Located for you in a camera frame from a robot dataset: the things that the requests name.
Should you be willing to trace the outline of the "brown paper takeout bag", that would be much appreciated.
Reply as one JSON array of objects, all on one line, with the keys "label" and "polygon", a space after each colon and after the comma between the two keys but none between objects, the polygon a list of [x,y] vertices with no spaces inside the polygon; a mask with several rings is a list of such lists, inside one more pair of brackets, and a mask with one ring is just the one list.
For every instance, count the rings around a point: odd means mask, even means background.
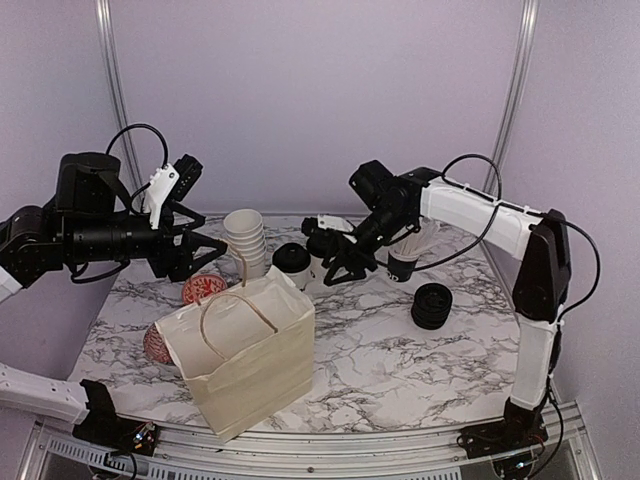
[{"label": "brown paper takeout bag", "polygon": [[194,404],[222,442],[312,388],[315,307],[277,267],[155,325]]}]

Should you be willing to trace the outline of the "white paper coffee cup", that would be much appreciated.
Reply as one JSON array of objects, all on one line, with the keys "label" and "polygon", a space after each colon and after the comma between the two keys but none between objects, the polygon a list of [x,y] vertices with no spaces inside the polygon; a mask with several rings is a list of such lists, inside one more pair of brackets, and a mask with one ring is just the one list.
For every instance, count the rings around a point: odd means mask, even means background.
[{"label": "white paper coffee cup", "polygon": [[324,282],[324,278],[327,273],[327,269],[323,266],[324,259],[316,258],[310,255],[310,273],[313,279],[319,283]]}]

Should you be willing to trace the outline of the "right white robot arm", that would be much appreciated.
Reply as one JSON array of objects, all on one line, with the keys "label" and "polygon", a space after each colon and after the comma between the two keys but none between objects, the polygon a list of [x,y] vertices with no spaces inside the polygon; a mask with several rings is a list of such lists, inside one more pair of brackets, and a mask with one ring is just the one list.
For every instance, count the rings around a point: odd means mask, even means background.
[{"label": "right white robot arm", "polygon": [[563,317],[593,295],[587,292],[573,304],[566,302],[572,276],[568,232],[574,230],[587,242],[592,237],[557,210],[512,204],[500,194],[481,192],[427,167],[395,175],[371,160],[358,167],[349,184],[370,213],[357,226],[338,217],[318,218],[332,236],[323,259],[327,286],[365,278],[378,267],[377,251],[415,233],[424,219],[461,229],[519,261],[512,299],[520,344],[509,397],[516,410],[495,428],[502,446],[519,446],[535,427],[527,411],[546,402]]}]

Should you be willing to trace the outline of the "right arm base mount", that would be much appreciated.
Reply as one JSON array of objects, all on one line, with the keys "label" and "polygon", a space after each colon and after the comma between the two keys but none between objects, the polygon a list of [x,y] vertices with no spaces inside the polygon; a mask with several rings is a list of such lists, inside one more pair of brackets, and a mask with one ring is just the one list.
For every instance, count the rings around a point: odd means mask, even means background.
[{"label": "right arm base mount", "polygon": [[457,445],[469,459],[543,445],[549,438],[542,418],[547,399],[544,395],[538,405],[528,410],[508,398],[499,420],[462,428]]}]

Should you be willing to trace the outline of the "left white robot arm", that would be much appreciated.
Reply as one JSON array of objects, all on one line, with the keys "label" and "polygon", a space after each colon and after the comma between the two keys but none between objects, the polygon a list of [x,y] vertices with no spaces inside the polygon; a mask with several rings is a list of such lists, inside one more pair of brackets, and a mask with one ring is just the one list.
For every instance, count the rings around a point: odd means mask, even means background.
[{"label": "left white robot arm", "polygon": [[164,155],[137,191],[141,207],[121,182],[120,165],[109,150],[66,154],[54,196],[2,222],[3,299],[51,271],[67,268],[72,283],[90,284],[138,259],[156,277],[182,282],[227,252],[224,241],[199,233],[203,215],[182,203],[202,174],[196,158],[184,155],[171,163]]}]

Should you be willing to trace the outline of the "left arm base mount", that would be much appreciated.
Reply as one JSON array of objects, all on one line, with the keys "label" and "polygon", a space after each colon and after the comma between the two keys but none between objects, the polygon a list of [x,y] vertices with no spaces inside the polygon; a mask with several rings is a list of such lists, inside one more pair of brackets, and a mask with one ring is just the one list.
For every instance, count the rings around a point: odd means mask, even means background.
[{"label": "left arm base mount", "polygon": [[124,453],[154,454],[158,434],[154,422],[119,416],[104,384],[83,379],[80,385],[87,394],[88,414],[73,427],[75,438]]}]

